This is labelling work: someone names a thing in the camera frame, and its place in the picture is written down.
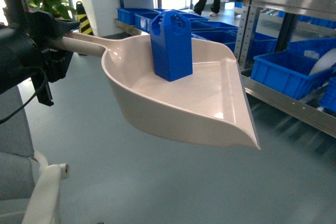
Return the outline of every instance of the shoe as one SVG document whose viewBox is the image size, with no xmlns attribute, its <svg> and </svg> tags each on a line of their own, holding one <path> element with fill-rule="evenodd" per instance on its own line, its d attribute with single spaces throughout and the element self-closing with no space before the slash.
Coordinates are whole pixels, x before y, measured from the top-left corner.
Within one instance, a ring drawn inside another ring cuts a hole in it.
<svg viewBox="0 0 336 224">
<path fill-rule="evenodd" d="M 218 16 L 218 13 L 210 12 L 209 16 L 210 16 L 210 17 L 217 17 L 217 16 Z"/>
<path fill-rule="evenodd" d="M 189 11 L 189 13 L 191 13 L 191 14 L 195 14 L 195 15 L 198 15 L 198 16 L 200 16 L 200 14 L 198 14 L 197 12 L 195 12 L 194 10 L 191 10 L 191 11 Z"/>
</svg>

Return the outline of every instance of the beige dustpan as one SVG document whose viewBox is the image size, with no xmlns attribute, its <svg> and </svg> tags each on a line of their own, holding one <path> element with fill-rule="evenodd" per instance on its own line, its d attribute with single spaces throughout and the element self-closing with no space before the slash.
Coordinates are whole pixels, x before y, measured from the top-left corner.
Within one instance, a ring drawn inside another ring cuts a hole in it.
<svg viewBox="0 0 336 224">
<path fill-rule="evenodd" d="M 154 74 L 149 35 L 109 40 L 73 33 L 52 42 L 102 56 L 122 114 L 139 130 L 185 143 L 259 148 L 233 53 L 211 41 L 192 44 L 193 74 L 168 82 Z"/>
</svg>

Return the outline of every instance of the gray floor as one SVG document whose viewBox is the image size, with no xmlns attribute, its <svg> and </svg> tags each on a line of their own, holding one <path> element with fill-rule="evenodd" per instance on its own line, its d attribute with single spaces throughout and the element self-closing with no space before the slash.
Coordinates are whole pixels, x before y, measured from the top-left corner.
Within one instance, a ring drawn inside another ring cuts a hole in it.
<svg viewBox="0 0 336 224">
<path fill-rule="evenodd" d="M 55 105 L 34 99 L 26 112 L 35 148 L 71 167 L 63 223 L 335 223 L 335 139 L 257 99 L 261 151 L 138 131 L 99 58 L 75 54 L 66 79 L 50 86 Z M 27 100 L 31 82 L 20 90 Z"/>
</svg>

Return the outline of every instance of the shelf rack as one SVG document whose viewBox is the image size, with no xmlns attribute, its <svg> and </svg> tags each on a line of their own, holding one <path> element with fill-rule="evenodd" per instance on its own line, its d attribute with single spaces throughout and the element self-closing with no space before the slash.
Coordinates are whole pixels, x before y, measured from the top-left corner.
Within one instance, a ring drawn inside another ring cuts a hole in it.
<svg viewBox="0 0 336 224">
<path fill-rule="evenodd" d="M 251 45 L 251 38 L 257 26 L 261 8 L 269 8 L 286 12 L 285 20 L 293 24 L 286 26 L 282 23 L 280 33 L 285 36 L 279 37 L 278 44 L 287 45 L 291 37 L 291 33 L 295 28 L 297 15 L 307 15 L 317 18 L 323 18 L 336 21 L 336 0 L 226 0 L 226 1 L 241 1 L 244 3 L 242 16 L 238 27 L 238 36 L 236 40 L 235 56 L 238 59 L 242 73 L 249 73 L 250 65 L 246 61 L 248 51 Z M 118 20 L 114 23 L 128 32 L 131 35 L 146 34 L 135 27 L 128 26 Z M 334 36 L 332 30 L 326 30 L 326 33 Z M 303 122 L 336 137 L 336 117 L 329 114 L 318 107 L 316 100 L 325 89 L 309 94 L 301 100 L 295 100 L 282 93 L 279 93 L 265 85 L 262 85 L 248 76 L 242 76 L 245 85 L 246 93 L 292 115 L 293 117 L 302 120 Z"/>
</svg>

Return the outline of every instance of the gray chair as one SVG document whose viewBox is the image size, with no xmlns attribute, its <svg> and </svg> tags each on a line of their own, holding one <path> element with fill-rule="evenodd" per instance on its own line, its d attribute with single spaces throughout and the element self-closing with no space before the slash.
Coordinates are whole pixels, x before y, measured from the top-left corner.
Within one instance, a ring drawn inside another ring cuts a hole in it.
<svg viewBox="0 0 336 224">
<path fill-rule="evenodd" d="M 21 105 L 18 87 L 6 91 L 0 95 L 0 118 Z M 36 184 L 32 162 L 40 165 Z M 34 150 L 24 110 L 0 125 L 0 200 L 30 199 L 25 212 L 0 215 L 1 224 L 59 224 L 60 182 L 68 176 L 67 164 L 48 165 Z"/>
</svg>

